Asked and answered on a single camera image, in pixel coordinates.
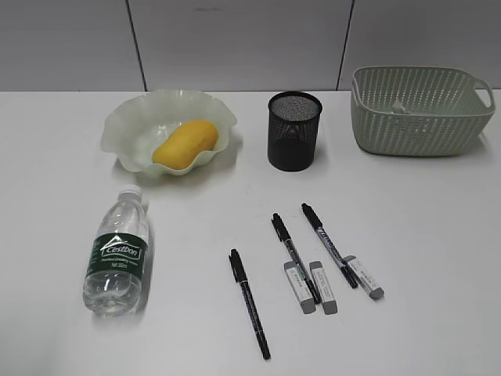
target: basket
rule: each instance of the basket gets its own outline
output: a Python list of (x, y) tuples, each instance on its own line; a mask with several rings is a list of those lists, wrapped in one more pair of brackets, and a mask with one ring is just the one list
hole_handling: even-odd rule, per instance
[[(487, 91), (488, 107), (476, 86)], [(488, 84), (458, 69), (364, 67), (353, 74), (353, 132), (360, 148), (374, 154), (459, 154), (495, 109)]]

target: eraser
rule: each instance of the eraser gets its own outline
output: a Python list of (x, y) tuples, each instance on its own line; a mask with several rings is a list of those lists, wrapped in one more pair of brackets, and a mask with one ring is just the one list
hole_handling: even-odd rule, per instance
[(355, 272), (359, 284), (371, 299), (377, 300), (383, 298), (383, 289), (355, 256), (349, 255), (343, 258), (343, 260), (346, 261), (351, 270)]
[(287, 275), (290, 286), (294, 290), (297, 301), (303, 310), (303, 313), (313, 313), (315, 312), (315, 302), (313, 302), (312, 293), (306, 286), (306, 283), (301, 278), (301, 274), (296, 269), (296, 264), (289, 261), (283, 264), (283, 269)]
[(320, 261), (310, 262), (310, 272), (312, 272), (313, 282), (320, 293), (322, 299), (323, 312), (326, 315), (337, 313), (337, 303), (330, 289), (329, 281)]

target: bottled water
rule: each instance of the bottled water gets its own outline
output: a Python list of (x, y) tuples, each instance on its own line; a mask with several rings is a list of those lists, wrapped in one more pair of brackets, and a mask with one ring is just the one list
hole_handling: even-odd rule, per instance
[(138, 186), (126, 186), (99, 226), (84, 282), (84, 303), (102, 316), (135, 308), (142, 288), (148, 223)]

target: white wall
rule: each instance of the white wall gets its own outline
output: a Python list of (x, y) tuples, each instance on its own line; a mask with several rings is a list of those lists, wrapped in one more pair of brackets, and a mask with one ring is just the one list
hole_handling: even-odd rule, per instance
[(335, 89), (351, 0), (131, 0), (148, 89)]
[(370, 65), (462, 68), (501, 88), (499, 0), (356, 0), (339, 89)]
[(142, 90), (124, 0), (2, 0), (0, 90)]

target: pale green bowl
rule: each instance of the pale green bowl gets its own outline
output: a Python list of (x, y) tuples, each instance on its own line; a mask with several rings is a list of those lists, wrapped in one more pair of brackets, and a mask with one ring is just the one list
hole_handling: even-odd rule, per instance
[[(197, 119), (208, 120), (218, 129), (219, 137), (213, 150), (202, 151), (183, 170), (152, 162), (155, 149), (178, 126)], [(236, 117), (232, 111), (220, 99), (205, 92), (155, 90), (123, 102), (106, 118), (101, 150), (115, 153), (122, 166), (130, 172), (144, 172), (150, 176), (185, 175), (226, 149), (229, 129), (235, 124)]]

